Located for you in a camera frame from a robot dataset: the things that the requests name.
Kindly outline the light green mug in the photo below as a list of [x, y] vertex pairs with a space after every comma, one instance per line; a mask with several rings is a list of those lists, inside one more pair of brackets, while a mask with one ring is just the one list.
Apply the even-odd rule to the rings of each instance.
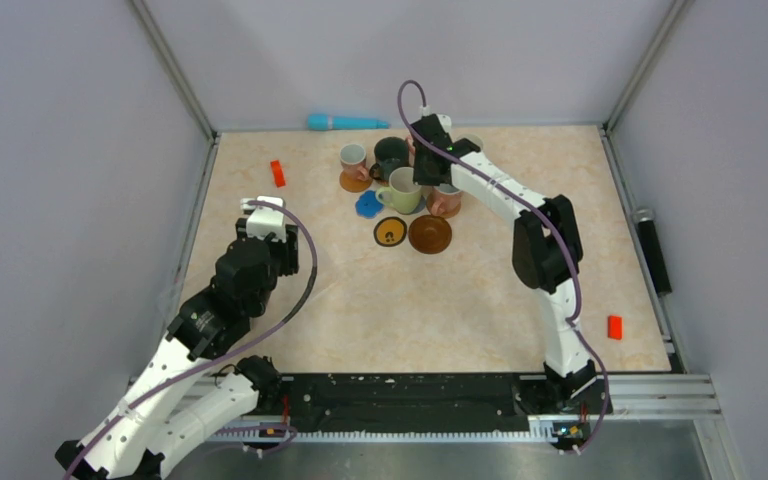
[[375, 197], [382, 205], [400, 214], [411, 214], [421, 200], [421, 186], [414, 181], [413, 167], [399, 167], [388, 179], [388, 185], [379, 188]]

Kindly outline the dark green mug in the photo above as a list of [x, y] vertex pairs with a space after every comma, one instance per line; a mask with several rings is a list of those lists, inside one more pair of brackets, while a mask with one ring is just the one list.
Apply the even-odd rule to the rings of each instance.
[[373, 149], [375, 162], [369, 168], [373, 180], [387, 183], [392, 172], [410, 166], [410, 150], [405, 139], [391, 136], [378, 141]]

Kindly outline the yellow mug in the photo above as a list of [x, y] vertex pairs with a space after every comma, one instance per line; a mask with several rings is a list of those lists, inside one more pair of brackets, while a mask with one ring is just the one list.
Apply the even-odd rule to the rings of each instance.
[[466, 133], [462, 135], [462, 139], [466, 139], [470, 141], [472, 144], [474, 144], [480, 151], [484, 150], [484, 141], [483, 139], [475, 134]]

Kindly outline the light wooden coaster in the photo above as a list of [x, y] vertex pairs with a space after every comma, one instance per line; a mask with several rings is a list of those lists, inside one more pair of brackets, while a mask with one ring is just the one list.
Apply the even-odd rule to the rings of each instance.
[[444, 199], [436, 199], [433, 202], [429, 202], [427, 204], [427, 210], [432, 216], [448, 219], [460, 212], [461, 201], [445, 201]]
[[371, 178], [367, 178], [365, 180], [358, 180], [356, 178], [351, 177], [350, 175], [347, 175], [345, 172], [341, 172], [339, 175], [339, 185], [340, 187], [350, 193], [361, 193], [370, 188], [372, 185], [373, 180]]

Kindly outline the brown grooved coaster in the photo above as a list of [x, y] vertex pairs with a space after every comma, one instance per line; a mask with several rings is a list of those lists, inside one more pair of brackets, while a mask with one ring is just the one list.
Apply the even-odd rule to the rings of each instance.
[[408, 228], [408, 241], [419, 253], [439, 254], [452, 240], [453, 230], [448, 221], [434, 215], [423, 215], [412, 221]]

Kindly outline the blue flower coaster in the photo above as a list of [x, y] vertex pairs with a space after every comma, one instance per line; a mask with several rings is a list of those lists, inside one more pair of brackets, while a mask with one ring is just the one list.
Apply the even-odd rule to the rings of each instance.
[[376, 191], [367, 190], [355, 202], [355, 212], [365, 219], [374, 219], [384, 210], [384, 205], [378, 200]]

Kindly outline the brown paw print coaster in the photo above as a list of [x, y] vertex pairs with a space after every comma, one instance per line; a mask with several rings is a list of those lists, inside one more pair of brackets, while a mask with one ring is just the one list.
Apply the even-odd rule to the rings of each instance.
[[378, 246], [391, 248], [404, 242], [408, 234], [406, 222], [396, 216], [383, 218], [373, 229], [373, 239]]

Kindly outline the pink printed mug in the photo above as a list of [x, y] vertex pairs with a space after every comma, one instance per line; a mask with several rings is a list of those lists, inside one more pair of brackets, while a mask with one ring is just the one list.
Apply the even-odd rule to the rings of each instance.
[[343, 173], [352, 180], [370, 179], [367, 168], [367, 152], [363, 145], [351, 143], [344, 145], [339, 152]]

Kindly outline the black microphone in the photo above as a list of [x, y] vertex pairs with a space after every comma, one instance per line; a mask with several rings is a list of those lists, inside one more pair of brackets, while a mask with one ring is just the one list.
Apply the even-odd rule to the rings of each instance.
[[655, 224], [654, 211], [649, 208], [639, 208], [633, 213], [632, 218], [654, 290], [659, 297], [670, 294], [673, 288]]

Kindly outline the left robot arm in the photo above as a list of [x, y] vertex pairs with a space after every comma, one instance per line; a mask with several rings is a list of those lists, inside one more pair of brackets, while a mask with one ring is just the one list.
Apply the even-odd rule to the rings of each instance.
[[280, 278], [299, 271], [299, 222], [253, 213], [216, 260], [207, 284], [183, 301], [148, 364], [118, 405], [83, 438], [55, 453], [67, 479], [165, 479], [177, 464], [235, 417], [279, 404], [272, 361], [242, 354], [293, 319], [315, 284], [313, 265], [300, 299], [275, 325], [243, 343], [266, 313]]

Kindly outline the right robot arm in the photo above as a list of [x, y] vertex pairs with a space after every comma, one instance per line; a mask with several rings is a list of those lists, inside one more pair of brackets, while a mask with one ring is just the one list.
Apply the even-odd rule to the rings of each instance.
[[538, 297], [544, 325], [546, 397], [572, 412], [587, 397], [597, 372], [579, 334], [583, 248], [575, 211], [564, 195], [539, 194], [497, 167], [474, 142], [453, 140], [442, 116], [427, 114], [409, 126], [415, 183], [449, 184], [467, 193], [512, 228], [512, 267]]

